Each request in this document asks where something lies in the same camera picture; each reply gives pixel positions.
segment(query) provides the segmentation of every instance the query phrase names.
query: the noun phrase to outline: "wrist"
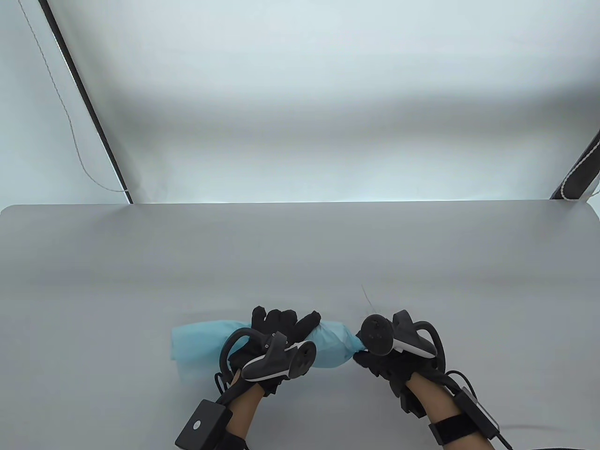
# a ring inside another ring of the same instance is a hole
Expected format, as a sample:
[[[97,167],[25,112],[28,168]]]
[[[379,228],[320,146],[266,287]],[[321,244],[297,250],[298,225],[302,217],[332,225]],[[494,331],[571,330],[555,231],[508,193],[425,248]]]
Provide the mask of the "wrist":
[[[406,387],[421,402],[431,423],[435,424],[461,413],[446,388],[429,381],[418,373],[413,373],[410,380],[406,382]]]

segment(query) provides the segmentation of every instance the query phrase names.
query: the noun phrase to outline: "forearm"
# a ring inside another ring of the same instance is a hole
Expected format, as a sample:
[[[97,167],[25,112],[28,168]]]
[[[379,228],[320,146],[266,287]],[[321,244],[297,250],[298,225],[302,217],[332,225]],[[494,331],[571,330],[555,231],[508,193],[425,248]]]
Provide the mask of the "forearm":
[[[238,380],[239,373],[236,374],[233,383]],[[260,385],[255,384],[247,392],[236,398],[229,405],[229,409],[233,413],[231,420],[229,421],[226,430],[234,436],[246,439],[248,430],[254,414],[259,406],[260,401],[263,399],[265,392]]]
[[[449,417],[457,416],[460,409],[454,404],[452,396],[443,387],[414,373],[406,383],[412,393],[419,399],[429,420],[436,424]],[[479,433],[473,433],[447,444],[445,450],[493,450],[494,447]]]

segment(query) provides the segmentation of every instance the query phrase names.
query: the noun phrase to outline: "black vr controller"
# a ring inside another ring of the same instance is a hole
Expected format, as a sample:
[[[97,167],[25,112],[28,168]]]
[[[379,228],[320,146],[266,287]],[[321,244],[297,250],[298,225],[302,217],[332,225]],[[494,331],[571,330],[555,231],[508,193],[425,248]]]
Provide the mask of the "black vr controller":
[[[232,373],[227,358],[236,342],[246,336],[259,343],[264,354],[248,361],[234,384],[235,374]],[[219,356],[219,369],[225,384],[224,392],[216,402],[200,402],[179,434],[175,445],[182,450],[213,450],[231,420],[232,412],[227,407],[233,400],[259,381],[282,376],[291,380],[306,374],[313,366],[316,356],[317,347],[312,341],[287,346],[287,337],[280,332],[265,335],[252,328],[240,328],[235,331],[225,342]]]
[[[418,334],[425,330],[431,336],[433,343]],[[390,352],[409,352],[422,358],[434,359],[419,374],[428,380],[446,387],[453,395],[454,403],[462,411],[456,416],[438,424],[431,424],[430,429],[438,444],[446,445],[449,442],[467,436],[476,431],[487,439],[498,437],[507,448],[508,443],[500,434],[500,427],[494,418],[481,406],[475,392],[467,378],[460,372],[446,370],[446,356],[439,334],[429,322],[413,322],[406,310],[394,314],[390,322],[379,314],[367,317],[361,326],[361,340],[369,352],[378,356],[386,356]],[[450,378],[456,373],[465,379],[470,390],[460,388],[458,383]],[[398,392],[402,409],[406,413],[413,413],[418,418],[425,416],[425,409],[417,397],[406,387],[402,386]]]
[[[420,336],[419,330],[427,331],[433,343]],[[446,370],[444,348],[436,329],[429,322],[413,322],[406,310],[395,313],[391,322],[379,314],[368,316],[361,326],[361,340],[365,348],[377,356],[396,351],[434,359],[432,367],[435,370],[430,371],[430,377],[438,378]],[[402,386],[398,391],[394,390],[394,394],[400,398],[400,406],[404,412],[413,413],[418,418],[425,416],[423,405],[406,386]]]

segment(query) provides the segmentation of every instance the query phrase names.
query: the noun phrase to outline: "glove finger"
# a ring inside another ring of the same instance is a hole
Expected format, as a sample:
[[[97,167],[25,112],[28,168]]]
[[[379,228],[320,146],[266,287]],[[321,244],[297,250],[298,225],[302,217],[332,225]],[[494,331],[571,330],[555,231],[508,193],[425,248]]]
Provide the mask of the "glove finger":
[[[281,324],[284,326],[287,332],[293,330],[296,322],[298,321],[298,315],[294,310],[286,310],[281,313]]]
[[[313,311],[307,316],[301,318],[293,331],[293,342],[304,341],[312,331],[319,326],[321,323],[321,314],[317,311]]]
[[[257,306],[252,311],[252,328],[261,330],[265,322],[266,311],[262,306]]]
[[[271,310],[266,315],[265,325],[268,328],[268,332],[279,331],[279,321],[281,320],[281,311],[280,310]]]
[[[369,368],[374,365],[376,356],[369,352],[356,352],[352,359],[358,363],[358,365]]]

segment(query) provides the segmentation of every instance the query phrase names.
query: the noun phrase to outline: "controller strap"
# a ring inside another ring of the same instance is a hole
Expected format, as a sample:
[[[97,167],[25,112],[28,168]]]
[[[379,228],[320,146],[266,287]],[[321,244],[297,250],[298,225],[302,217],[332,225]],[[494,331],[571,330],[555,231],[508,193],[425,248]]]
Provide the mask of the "controller strap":
[[[447,445],[479,431],[475,422],[465,413],[431,424],[429,429],[439,445]]]

